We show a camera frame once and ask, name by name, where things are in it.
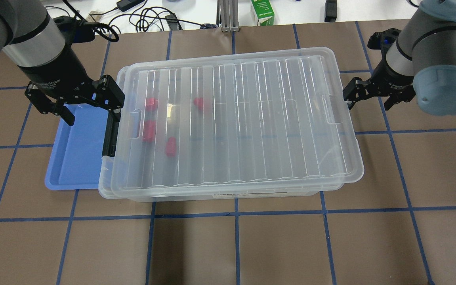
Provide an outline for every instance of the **green and white box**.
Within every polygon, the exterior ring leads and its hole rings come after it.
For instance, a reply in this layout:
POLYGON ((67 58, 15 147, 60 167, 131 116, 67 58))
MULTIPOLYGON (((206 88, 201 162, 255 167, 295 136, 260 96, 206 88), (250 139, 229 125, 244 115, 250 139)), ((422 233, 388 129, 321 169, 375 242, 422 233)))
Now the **green and white box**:
POLYGON ((273 26, 275 13, 273 13, 270 0, 251 0, 252 12, 255 22, 258 26, 273 26))

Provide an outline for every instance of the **transparent plastic lid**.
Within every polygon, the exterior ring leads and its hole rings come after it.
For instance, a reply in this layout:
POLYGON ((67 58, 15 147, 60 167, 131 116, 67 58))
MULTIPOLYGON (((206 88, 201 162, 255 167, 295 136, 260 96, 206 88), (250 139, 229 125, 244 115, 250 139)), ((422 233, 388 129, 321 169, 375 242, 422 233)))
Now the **transparent plastic lid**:
POLYGON ((326 47, 138 63, 100 193, 143 199, 335 190, 363 164, 326 47))

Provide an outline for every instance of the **light blue joint cap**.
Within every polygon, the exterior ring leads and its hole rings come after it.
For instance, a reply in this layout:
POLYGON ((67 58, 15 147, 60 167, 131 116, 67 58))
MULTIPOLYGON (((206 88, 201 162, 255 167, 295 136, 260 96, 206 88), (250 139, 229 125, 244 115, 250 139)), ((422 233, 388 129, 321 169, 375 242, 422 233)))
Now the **light blue joint cap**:
POLYGON ((420 108, 431 115, 456 115, 456 66, 427 67, 414 77, 420 108))
POLYGON ((423 0, 420 9, 436 18, 456 22, 456 0, 423 0))

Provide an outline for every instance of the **blue tray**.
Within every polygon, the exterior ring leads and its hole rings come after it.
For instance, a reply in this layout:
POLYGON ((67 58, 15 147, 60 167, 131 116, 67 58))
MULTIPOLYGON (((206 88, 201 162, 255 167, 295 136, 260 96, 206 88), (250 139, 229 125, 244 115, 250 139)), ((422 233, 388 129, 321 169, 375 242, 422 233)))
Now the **blue tray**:
POLYGON ((51 190, 97 189, 108 112, 87 104, 68 105, 73 126, 59 123, 46 171, 51 190))

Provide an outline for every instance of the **tiled floor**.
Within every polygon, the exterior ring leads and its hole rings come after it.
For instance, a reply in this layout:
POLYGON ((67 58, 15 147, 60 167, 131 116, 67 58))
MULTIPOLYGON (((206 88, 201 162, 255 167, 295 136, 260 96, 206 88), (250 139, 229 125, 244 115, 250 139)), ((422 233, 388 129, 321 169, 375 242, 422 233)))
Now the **tiled floor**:
MULTIPOLYGON (((326 46, 342 82, 380 60, 365 42, 406 20, 124 34, 74 50, 92 77, 132 63, 326 46)), ((0 56, 1 284, 456 284, 456 116, 382 101, 351 111, 365 175, 311 197, 136 203, 50 191, 58 119, 0 56)))

